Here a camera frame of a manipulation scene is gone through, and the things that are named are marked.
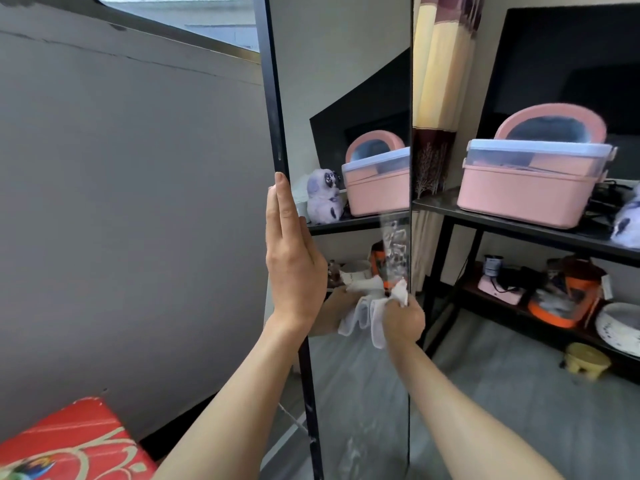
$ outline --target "person's right arm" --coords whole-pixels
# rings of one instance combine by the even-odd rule
[[[424,313],[415,298],[389,300],[384,329],[400,379],[454,480],[556,480],[562,476],[512,430],[464,395],[416,345]]]

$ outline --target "mirror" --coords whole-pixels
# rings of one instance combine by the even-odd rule
[[[367,296],[385,299],[410,262],[412,0],[269,4],[289,176],[330,262],[327,295],[373,278]],[[406,471],[408,396],[364,314],[300,355],[316,478]]]

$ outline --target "white tag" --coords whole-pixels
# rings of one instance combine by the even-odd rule
[[[602,293],[604,294],[604,299],[612,300],[613,299],[613,290],[611,289],[611,276],[605,274],[602,279]]]

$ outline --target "window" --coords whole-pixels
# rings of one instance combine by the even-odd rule
[[[100,0],[156,22],[259,52],[253,0]]]

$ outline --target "pink handle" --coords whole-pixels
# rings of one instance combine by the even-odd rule
[[[391,152],[394,150],[399,150],[400,148],[404,148],[404,142],[400,139],[399,136],[391,133],[391,131],[369,131],[368,133],[364,133],[364,135],[362,136],[358,136],[356,140],[349,145],[345,158],[346,163],[349,163],[351,161],[351,157],[353,156],[353,153],[354,151],[356,151],[357,147],[359,147],[366,141],[371,141],[372,139],[379,139],[380,141],[384,141],[389,147],[389,151]]]
[[[587,129],[588,143],[604,143],[607,137],[607,126],[595,112],[576,104],[548,103],[531,106],[509,116],[495,132],[495,139],[507,139],[509,133],[519,124],[541,116],[564,116],[580,121]]]

